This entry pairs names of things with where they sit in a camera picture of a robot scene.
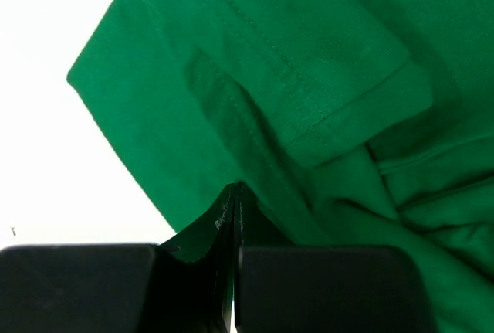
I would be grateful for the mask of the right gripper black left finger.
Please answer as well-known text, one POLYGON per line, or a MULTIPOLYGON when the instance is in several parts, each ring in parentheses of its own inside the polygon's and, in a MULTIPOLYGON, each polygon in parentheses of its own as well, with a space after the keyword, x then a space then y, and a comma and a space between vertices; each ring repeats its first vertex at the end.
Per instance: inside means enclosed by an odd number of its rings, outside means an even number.
POLYGON ((161 332, 229 332, 233 300, 235 185, 160 246, 161 332))

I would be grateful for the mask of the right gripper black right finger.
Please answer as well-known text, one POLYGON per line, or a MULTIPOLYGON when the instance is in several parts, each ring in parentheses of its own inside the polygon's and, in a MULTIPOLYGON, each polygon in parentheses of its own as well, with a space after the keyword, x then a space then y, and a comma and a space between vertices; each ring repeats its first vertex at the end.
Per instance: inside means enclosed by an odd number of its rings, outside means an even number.
POLYGON ((235 190, 235 326, 239 332, 296 332, 296 249, 262 213, 255 193, 235 190))

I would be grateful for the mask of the green t shirt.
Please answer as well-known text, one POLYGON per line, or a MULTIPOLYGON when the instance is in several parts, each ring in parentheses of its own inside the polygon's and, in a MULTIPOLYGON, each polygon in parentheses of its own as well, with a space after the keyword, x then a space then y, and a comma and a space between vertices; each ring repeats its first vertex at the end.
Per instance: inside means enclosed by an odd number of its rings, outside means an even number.
POLYGON ((493 330, 493 0, 113 0, 67 80, 180 231, 229 183, 493 330))

